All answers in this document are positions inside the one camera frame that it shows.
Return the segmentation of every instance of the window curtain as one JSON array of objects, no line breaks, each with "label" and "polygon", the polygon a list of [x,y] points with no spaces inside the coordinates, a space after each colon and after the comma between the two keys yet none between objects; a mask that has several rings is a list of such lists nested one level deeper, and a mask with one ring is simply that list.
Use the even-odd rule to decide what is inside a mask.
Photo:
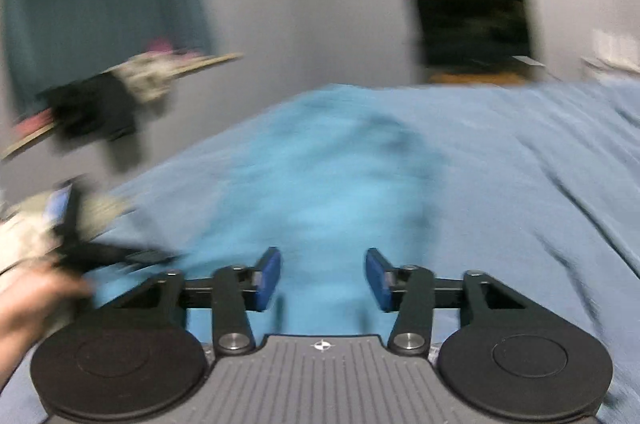
[{"label": "window curtain", "polygon": [[105,71],[160,38],[213,54],[202,0],[5,0],[4,39],[21,117],[38,94]]}]

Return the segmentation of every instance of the bed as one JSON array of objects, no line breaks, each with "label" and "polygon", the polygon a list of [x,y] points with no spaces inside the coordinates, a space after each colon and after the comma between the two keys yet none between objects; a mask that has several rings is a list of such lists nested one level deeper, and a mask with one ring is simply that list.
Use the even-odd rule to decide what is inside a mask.
[{"label": "bed", "polygon": [[[432,86],[370,94],[384,115],[444,159],[437,216],[420,264],[440,277],[484,270],[595,335],[615,368],[599,417],[633,421],[640,414],[640,84]],[[132,197],[138,208],[102,238],[189,248],[207,231],[235,163],[271,114],[119,187],[116,193]],[[105,281],[110,273],[102,274]],[[103,295],[124,288],[115,279]],[[442,312],[434,343],[458,328],[457,316]],[[204,332],[207,315],[190,317],[190,330]],[[6,400],[3,394],[0,403]]]}]

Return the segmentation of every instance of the metal bolt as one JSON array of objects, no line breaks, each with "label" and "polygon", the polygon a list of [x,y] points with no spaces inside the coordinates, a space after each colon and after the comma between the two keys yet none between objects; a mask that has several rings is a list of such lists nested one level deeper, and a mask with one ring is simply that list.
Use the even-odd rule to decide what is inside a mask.
[{"label": "metal bolt", "polygon": [[237,332],[225,334],[218,340],[218,346],[225,350],[239,350],[240,348],[249,346],[249,343],[251,343],[251,341],[246,335],[238,334]]},{"label": "metal bolt", "polygon": [[413,332],[405,332],[404,334],[398,334],[394,337],[394,344],[398,348],[403,350],[415,350],[424,346],[424,337],[420,334],[414,334]]}]

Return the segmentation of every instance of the television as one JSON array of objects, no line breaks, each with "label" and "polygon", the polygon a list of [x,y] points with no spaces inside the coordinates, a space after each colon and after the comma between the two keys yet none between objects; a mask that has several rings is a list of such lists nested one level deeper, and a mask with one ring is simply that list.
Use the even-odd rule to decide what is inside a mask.
[{"label": "television", "polygon": [[533,58],[527,0],[413,0],[428,67],[491,69]]}]

